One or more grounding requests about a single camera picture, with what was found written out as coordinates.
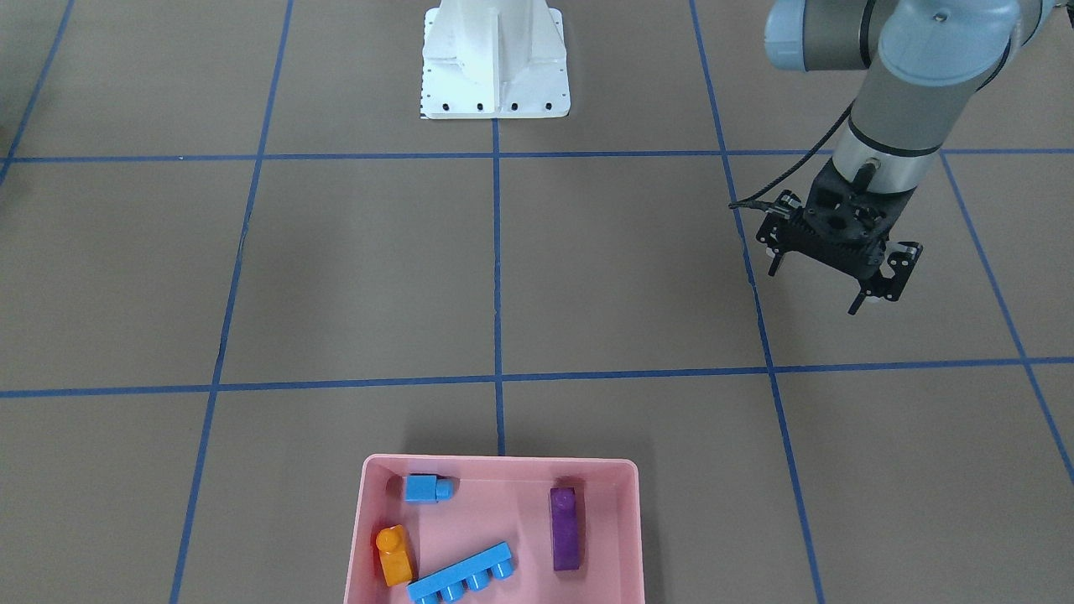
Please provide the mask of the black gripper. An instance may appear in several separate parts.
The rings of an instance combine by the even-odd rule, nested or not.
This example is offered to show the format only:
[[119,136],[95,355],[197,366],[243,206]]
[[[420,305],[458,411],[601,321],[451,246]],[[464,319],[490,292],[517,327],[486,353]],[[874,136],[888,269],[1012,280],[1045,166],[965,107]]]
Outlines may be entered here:
[[755,238],[769,250],[769,276],[774,278],[787,253],[799,253],[858,283],[851,316],[869,298],[898,301],[924,248],[913,241],[892,242],[889,234],[915,191],[873,192],[869,186],[876,175],[876,159],[863,162],[851,179],[828,161],[804,200],[790,189],[771,201],[757,200],[764,220]]

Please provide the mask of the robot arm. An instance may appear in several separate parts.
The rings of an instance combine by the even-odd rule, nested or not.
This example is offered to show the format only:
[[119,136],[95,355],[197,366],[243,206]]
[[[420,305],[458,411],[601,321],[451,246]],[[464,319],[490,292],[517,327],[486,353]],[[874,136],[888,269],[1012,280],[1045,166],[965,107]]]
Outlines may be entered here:
[[772,255],[799,253],[855,279],[848,313],[897,301],[923,255],[891,229],[972,96],[1035,39],[1051,1],[777,1],[764,51],[786,71],[863,71],[863,83],[798,166],[837,136],[806,198],[767,189],[732,201],[756,208]]

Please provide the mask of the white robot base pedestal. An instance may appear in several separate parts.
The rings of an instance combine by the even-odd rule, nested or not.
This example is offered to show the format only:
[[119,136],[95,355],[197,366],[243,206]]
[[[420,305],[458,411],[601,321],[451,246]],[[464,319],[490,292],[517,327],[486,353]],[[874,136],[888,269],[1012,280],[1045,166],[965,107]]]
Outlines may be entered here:
[[545,1],[442,1],[423,19],[420,117],[561,118],[571,111],[564,19]]

